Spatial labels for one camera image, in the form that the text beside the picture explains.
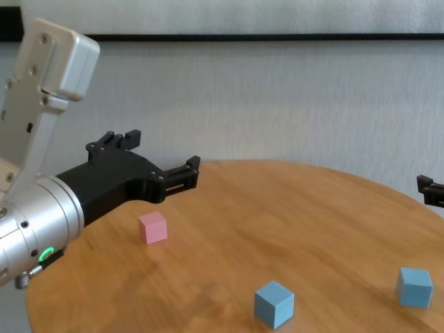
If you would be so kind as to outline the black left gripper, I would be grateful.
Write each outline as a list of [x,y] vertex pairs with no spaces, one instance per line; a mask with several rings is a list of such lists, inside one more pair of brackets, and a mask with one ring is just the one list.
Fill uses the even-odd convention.
[[86,145],[89,153],[103,152],[56,176],[76,195],[85,226],[127,201],[158,204],[165,199],[165,194],[196,188],[200,157],[195,155],[182,166],[162,171],[146,158],[130,152],[140,145],[140,139],[140,130],[123,135],[108,131]]

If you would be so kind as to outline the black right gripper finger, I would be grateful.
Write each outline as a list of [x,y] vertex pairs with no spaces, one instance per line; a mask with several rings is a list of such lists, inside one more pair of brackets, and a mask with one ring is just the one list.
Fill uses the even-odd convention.
[[418,192],[423,195],[424,204],[444,208],[444,188],[432,178],[424,175],[416,177]]

